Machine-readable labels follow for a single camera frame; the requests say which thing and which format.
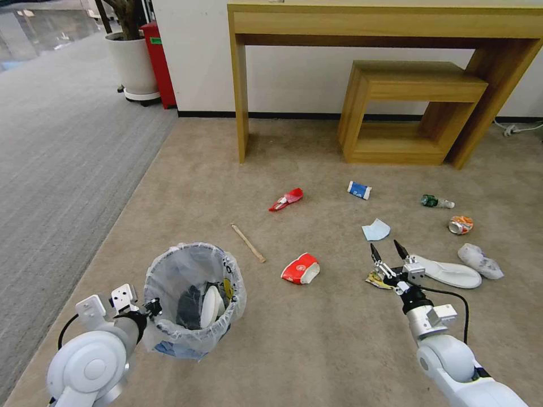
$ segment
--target red fire extinguisher box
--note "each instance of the red fire extinguisher box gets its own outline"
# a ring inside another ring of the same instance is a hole
[[[166,56],[162,48],[162,40],[158,32],[156,21],[151,21],[149,24],[142,25],[141,29],[145,34],[145,43],[151,57],[151,65],[153,66],[154,76],[157,79],[158,91],[164,109],[176,107],[174,88],[171,85],[170,71],[166,63]]]

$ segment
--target gray carpet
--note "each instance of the gray carpet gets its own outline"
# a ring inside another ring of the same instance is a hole
[[[0,75],[0,404],[177,117],[117,94],[107,51],[97,34]]]

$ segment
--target plastic bottle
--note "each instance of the plastic bottle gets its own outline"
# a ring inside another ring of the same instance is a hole
[[[439,208],[448,208],[452,209],[454,208],[454,202],[444,200],[441,198],[436,198],[433,195],[423,195],[422,198],[420,198],[420,203],[424,206],[429,207],[439,207]]]

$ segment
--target white plant pot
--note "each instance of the white plant pot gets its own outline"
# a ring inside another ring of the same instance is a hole
[[[159,98],[145,39],[124,41],[122,33],[113,33],[107,35],[106,40],[124,86],[124,95],[136,101]]]

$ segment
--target wooden shelf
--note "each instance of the wooden shelf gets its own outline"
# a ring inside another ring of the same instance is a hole
[[[354,61],[338,128],[346,161],[441,164],[486,87],[450,62]],[[363,122],[371,99],[429,104],[420,123]]]
[[[439,165],[445,154],[420,123],[363,122],[351,162]]]

